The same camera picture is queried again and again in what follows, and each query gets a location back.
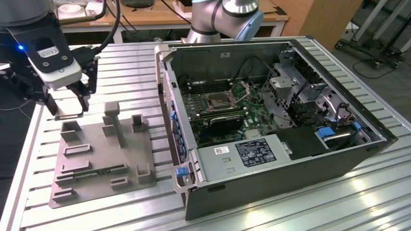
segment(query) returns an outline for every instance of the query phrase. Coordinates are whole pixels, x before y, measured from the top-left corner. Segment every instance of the circuit board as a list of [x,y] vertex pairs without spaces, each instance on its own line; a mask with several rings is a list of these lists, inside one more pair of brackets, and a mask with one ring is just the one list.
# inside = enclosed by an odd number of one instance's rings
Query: circuit board
[[[253,130],[261,136],[276,131],[272,115],[265,109],[259,88],[243,81],[233,83],[227,91],[184,94],[183,101],[199,148],[244,140],[245,132]],[[212,122],[236,118],[241,124],[223,121],[211,131]]]

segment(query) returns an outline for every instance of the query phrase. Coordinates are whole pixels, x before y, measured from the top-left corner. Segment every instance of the power supply label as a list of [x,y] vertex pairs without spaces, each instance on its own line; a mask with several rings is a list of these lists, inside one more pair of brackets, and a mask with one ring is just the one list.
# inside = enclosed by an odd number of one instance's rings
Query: power supply label
[[237,143],[236,149],[245,167],[252,167],[276,160],[265,139]]

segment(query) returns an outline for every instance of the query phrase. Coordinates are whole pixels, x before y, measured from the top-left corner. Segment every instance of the motherboard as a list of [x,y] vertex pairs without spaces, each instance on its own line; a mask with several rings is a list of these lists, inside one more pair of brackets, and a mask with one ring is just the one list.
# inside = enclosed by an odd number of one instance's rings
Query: motherboard
[[273,115],[260,96],[261,86],[243,80],[223,83],[227,90],[189,88],[184,106],[199,147],[240,141],[276,131]]

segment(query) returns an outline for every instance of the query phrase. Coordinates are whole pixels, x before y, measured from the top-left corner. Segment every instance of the blue latch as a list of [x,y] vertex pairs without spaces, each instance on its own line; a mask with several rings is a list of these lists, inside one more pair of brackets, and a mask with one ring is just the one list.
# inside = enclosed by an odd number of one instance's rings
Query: blue latch
[[319,134],[320,138],[335,135],[335,131],[329,127],[320,128],[316,133]]
[[188,174],[189,174],[188,167],[176,168],[175,174],[177,175],[177,177],[188,176]]
[[360,130],[360,125],[357,122],[353,122],[353,129],[355,131],[359,131]]
[[171,111],[169,119],[175,119],[175,110]]

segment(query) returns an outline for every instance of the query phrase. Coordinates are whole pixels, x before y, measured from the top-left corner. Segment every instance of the wheel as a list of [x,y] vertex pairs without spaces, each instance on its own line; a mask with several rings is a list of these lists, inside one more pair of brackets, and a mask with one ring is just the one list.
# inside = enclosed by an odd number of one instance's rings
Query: wheel
[[337,42],[337,43],[335,44],[335,49],[339,50],[341,47],[343,47],[341,42]]
[[373,63],[373,69],[379,69],[379,67],[380,67],[380,63],[379,63],[379,62],[375,62],[375,63]]

